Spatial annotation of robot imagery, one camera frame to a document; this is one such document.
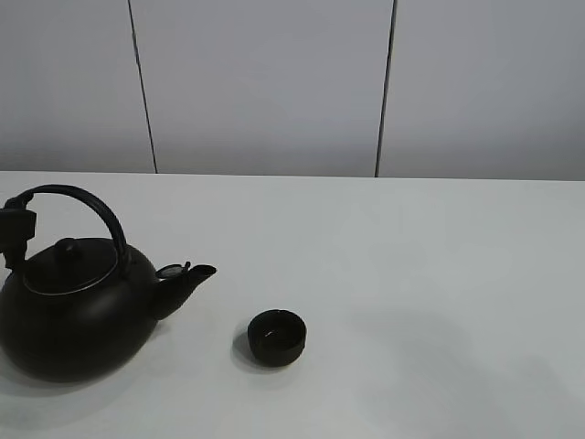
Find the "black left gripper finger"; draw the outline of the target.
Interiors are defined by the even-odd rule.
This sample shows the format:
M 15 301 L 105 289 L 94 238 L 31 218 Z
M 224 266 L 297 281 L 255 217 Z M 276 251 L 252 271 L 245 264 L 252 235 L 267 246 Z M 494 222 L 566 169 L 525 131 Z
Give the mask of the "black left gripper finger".
M 27 209 L 1 209 L 0 241 L 24 242 L 35 237 L 37 214 Z

